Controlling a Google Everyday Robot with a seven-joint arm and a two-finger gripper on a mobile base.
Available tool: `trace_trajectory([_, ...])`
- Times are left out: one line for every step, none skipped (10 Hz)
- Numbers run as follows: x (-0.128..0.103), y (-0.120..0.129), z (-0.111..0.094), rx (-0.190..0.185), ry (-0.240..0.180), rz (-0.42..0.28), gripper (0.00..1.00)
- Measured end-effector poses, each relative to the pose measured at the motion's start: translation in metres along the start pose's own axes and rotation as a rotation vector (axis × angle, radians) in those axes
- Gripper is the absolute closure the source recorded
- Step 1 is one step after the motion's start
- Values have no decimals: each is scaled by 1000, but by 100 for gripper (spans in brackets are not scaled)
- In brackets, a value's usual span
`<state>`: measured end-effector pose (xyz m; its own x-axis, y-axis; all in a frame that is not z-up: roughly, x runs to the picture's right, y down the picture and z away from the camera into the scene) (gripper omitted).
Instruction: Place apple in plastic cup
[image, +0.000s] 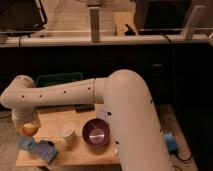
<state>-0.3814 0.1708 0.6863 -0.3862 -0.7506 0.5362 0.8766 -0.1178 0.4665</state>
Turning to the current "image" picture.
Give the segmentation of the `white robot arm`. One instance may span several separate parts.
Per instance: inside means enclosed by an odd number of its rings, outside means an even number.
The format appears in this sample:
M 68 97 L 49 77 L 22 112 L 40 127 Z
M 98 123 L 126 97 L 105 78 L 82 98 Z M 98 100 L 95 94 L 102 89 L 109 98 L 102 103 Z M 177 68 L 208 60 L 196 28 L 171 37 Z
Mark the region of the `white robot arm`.
M 173 171 L 153 98 L 134 71 L 42 88 L 20 75 L 0 95 L 16 125 L 35 119 L 40 106 L 92 103 L 105 107 L 123 171 Z

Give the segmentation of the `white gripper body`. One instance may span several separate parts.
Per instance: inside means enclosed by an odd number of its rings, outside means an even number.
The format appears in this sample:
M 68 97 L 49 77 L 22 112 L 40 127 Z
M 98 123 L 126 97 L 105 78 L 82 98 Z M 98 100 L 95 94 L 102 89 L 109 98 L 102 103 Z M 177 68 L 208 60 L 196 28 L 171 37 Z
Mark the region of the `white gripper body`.
M 31 111 L 13 110 L 12 120 L 15 125 L 16 131 L 22 135 L 25 135 L 22 129 L 23 126 L 27 123 L 32 123 L 38 128 L 38 130 L 41 127 L 39 116 L 36 110 Z

